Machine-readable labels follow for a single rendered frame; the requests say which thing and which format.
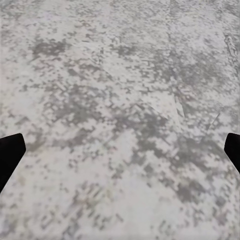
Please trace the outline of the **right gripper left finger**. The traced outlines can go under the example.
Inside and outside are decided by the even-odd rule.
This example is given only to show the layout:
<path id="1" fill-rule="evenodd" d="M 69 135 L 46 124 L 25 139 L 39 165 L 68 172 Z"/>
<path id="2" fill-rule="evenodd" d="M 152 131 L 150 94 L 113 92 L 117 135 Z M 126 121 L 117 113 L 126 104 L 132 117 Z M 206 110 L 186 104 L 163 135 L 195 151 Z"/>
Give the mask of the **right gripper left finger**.
<path id="1" fill-rule="evenodd" d="M 26 152 L 22 133 L 0 138 L 0 193 Z"/>

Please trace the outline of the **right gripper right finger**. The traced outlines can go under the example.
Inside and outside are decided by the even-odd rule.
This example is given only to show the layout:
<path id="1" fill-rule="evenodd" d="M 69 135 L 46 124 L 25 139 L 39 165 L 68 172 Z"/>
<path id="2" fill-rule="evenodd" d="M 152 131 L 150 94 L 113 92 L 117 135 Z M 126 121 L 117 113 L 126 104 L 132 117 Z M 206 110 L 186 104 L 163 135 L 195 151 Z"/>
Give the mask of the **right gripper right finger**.
<path id="1" fill-rule="evenodd" d="M 224 151 L 240 173 L 240 135 L 230 132 L 227 135 Z"/>

